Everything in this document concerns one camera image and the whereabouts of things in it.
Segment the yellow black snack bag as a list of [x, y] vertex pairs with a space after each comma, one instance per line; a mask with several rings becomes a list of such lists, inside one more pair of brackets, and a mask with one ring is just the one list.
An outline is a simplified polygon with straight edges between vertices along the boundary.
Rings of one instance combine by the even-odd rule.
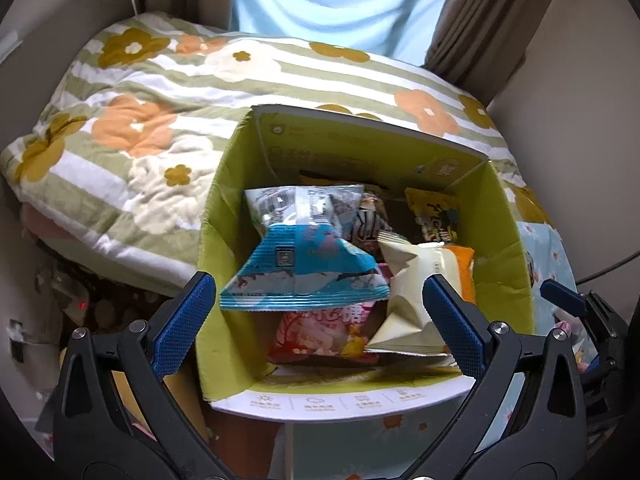
[[427, 242], [454, 244], [458, 240], [456, 196], [418, 188], [406, 188], [405, 196]]

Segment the floral striped duvet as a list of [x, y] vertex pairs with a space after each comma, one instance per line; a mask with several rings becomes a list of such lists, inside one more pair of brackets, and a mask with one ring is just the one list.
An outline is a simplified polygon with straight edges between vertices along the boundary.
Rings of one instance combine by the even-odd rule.
[[547, 218], [484, 106], [439, 76], [163, 13], [89, 40], [35, 125], [2, 142], [1, 171], [32, 232], [59, 255], [169, 294], [195, 270], [209, 187], [239, 121], [260, 104], [353, 114], [474, 148], [523, 220]]

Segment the blue window cloth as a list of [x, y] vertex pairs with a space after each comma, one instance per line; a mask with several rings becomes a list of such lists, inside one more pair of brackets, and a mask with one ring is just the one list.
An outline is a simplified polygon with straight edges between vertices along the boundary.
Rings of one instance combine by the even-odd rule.
[[446, 0], [232, 0], [231, 28], [424, 63]]

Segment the pink snack bag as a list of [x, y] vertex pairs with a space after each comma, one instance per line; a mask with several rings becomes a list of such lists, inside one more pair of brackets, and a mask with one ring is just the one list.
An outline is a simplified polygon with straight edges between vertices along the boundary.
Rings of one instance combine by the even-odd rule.
[[329, 358], [358, 364], [376, 364], [366, 351], [370, 336], [364, 326], [374, 302], [340, 308], [285, 312], [274, 334], [268, 360], [274, 364]]

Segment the light blue daisy cloth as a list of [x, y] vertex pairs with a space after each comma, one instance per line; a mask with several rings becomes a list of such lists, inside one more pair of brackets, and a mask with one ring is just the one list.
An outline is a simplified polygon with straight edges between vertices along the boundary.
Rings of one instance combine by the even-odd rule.
[[[582, 324], [559, 313], [540, 296], [547, 278], [575, 289], [560, 234], [545, 223], [519, 221], [535, 307], [535, 333], [558, 326], [570, 336], [580, 370], [594, 358]], [[404, 414], [359, 422], [287, 424], [279, 429], [268, 472], [270, 479], [374, 479], [399, 476], [434, 441], [464, 400], [455, 396]]]

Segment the blue white snack bag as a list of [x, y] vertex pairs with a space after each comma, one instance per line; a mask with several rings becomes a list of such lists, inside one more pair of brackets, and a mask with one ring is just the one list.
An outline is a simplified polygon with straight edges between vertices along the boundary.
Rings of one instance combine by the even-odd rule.
[[375, 258], [348, 231], [361, 184], [283, 185], [244, 192], [262, 240], [220, 293], [235, 311], [312, 311], [384, 300], [390, 293]]

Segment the brown striped snack bag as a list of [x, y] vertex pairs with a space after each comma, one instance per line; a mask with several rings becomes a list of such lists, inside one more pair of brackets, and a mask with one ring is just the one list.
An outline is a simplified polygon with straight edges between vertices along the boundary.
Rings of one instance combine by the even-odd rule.
[[378, 234], [391, 230], [383, 201], [374, 193], [364, 192], [352, 222], [350, 242], [375, 259], [381, 259]]

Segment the cream orange snack bag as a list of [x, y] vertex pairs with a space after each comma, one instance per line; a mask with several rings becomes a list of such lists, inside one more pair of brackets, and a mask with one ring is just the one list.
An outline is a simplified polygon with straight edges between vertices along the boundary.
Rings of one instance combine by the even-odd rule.
[[474, 250], [444, 242], [412, 244], [392, 232], [378, 234], [378, 246], [390, 269], [386, 318], [366, 350], [406, 356], [438, 356], [448, 348], [427, 310], [422, 288], [440, 274], [465, 301], [475, 301]]

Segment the yellow-green cardboard box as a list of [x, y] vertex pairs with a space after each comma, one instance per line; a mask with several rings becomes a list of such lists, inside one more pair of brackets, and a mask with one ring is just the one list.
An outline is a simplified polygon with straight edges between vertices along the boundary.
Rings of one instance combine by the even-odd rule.
[[[432, 188], [457, 196], [459, 240], [475, 252], [477, 307], [529, 334], [533, 297], [514, 210], [488, 157], [438, 136], [355, 115], [261, 105], [239, 123], [209, 190], [198, 268], [224, 286], [259, 236], [243, 193], [296, 184], [305, 172], [376, 184], [394, 194]], [[222, 412], [278, 422], [333, 422], [397, 414], [464, 396], [454, 367], [274, 366], [274, 313], [213, 308], [195, 348], [204, 399]]]

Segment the white wall socket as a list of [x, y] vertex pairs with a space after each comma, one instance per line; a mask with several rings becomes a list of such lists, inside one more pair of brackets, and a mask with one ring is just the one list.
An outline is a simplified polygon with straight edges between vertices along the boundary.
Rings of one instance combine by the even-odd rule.
[[13, 318], [10, 318], [8, 327], [6, 328], [6, 333], [9, 338], [9, 348], [12, 359], [14, 359], [18, 364], [23, 364], [25, 362], [24, 347], [26, 344], [26, 335], [23, 324]]

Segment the brown right curtain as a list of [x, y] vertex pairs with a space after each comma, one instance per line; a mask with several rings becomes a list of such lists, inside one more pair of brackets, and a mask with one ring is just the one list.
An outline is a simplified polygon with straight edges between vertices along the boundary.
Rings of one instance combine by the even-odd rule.
[[489, 104], [524, 62], [552, 0], [446, 0], [424, 68]]

